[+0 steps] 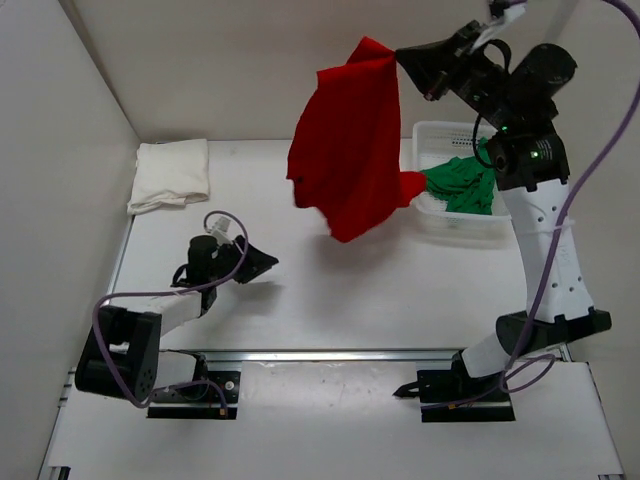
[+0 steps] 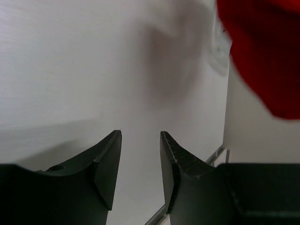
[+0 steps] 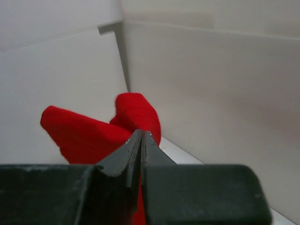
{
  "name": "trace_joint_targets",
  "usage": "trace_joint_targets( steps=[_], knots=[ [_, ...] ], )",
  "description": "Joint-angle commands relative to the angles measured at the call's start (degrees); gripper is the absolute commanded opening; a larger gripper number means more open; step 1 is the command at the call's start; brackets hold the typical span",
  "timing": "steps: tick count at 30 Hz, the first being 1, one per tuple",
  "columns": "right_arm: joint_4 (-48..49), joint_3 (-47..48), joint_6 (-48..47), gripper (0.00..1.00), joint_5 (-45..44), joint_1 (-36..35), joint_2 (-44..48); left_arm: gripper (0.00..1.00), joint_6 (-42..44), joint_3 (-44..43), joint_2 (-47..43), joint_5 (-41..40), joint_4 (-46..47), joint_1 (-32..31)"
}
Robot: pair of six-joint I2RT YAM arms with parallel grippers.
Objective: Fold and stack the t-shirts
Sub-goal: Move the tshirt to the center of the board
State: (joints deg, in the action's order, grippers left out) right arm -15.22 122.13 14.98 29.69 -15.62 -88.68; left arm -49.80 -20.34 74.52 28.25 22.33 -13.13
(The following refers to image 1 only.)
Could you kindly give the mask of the red t shirt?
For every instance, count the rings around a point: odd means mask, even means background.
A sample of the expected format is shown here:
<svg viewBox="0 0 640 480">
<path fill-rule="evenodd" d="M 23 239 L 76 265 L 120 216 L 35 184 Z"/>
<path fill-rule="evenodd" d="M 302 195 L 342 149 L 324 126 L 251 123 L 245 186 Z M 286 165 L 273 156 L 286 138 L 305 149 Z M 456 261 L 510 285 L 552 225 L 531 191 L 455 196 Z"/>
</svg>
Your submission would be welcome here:
<svg viewBox="0 0 640 480">
<path fill-rule="evenodd" d="M 363 37 L 346 63 L 317 73 L 287 157 L 294 203 L 315 208 L 348 243 L 423 193 L 400 167 L 401 112 L 393 50 Z"/>
</svg>

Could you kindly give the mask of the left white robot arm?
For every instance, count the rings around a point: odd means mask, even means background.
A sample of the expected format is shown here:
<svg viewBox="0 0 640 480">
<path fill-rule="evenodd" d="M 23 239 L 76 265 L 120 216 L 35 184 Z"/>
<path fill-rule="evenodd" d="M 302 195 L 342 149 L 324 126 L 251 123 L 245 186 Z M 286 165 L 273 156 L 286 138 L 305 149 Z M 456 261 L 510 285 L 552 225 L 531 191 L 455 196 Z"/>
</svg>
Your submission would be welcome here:
<svg viewBox="0 0 640 480">
<path fill-rule="evenodd" d="M 247 284 L 278 263 L 242 235 L 230 241 L 208 234 L 192 238 L 170 290 L 111 294 L 98 302 L 76 368 L 76 388 L 147 407 L 156 394 L 161 337 L 208 313 L 220 285 Z"/>
</svg>

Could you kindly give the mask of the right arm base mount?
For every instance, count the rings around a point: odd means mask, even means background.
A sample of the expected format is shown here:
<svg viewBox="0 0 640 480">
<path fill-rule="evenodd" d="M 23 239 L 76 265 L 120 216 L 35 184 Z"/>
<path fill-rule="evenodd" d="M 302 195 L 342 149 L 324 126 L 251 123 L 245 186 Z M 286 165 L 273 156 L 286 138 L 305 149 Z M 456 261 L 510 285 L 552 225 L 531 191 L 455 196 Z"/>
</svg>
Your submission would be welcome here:
<svg viewBox="0 0 640 480">
<path fill-rule="evenodd" d="M 421 368 L 413 382 L 393 393 L 420 401 L 423 423 L 494 423 L 516 420 L 510 396 L 497 386 L 499 375 L 472 378 L 456 352 L 448 368 Z"/>
</svg>

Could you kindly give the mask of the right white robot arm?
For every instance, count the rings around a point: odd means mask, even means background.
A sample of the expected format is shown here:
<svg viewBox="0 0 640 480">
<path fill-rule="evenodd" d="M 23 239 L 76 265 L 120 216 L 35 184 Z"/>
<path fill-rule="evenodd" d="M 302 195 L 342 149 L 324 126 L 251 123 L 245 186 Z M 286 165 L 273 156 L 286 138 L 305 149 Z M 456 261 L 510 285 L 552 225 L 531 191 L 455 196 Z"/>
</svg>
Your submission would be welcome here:
<svg viewBox="0 0 640 480">
<path fill-rule="evenodd" d="M 564 48 L 543 43 L 510 68 L 485 55 L 476 43 L 480 37 L 481 26 L 472 21 L 446 40 L 396 52 L 426 100 L 453 92 L 495 128 L 485 149 L 525 272 L 525 309 L 499 317 L 494 333 L 454 361 L 449 387 L 464 400 L 476 397 L 485 378 L 523 354 L 611 327 L 610 315 L 595 308 L 581 275 L 565 208 L 568 157 L 553 124 L 553 97 L 573 79 L 577 63 Z"/>
</svg>

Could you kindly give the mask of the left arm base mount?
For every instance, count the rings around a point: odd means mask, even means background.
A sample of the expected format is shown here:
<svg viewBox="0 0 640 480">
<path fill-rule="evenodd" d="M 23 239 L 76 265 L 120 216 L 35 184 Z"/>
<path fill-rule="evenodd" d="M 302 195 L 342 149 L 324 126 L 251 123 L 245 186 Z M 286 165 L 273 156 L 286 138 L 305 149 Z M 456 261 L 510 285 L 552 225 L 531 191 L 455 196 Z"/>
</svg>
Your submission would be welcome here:
<svg viewBox="0 0 640 480">
<path fill-rule="evenodd" d="M 235 420 L 241 386 L 239 363 L 211 362 L 201 352 L 165 349 L 160 353 L 159 385 L 209 380 L 208 385 L 163 388 L 153 395 L 148 419 Z"/>
</svg>

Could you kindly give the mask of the white t shirt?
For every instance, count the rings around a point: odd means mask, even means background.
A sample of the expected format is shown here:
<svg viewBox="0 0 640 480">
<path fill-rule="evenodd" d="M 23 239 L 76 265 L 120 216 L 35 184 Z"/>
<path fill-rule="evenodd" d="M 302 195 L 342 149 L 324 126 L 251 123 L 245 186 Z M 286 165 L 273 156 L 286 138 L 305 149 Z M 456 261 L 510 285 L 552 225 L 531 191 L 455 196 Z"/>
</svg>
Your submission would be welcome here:
<svg viewBox="0 0 640 480">
<path fill-rule="evenodd" d="M 206 139 L 141 143 L 127 213 L 144 214 L 164 207 L 185 207 L 210 197 Z"/>
</svg>

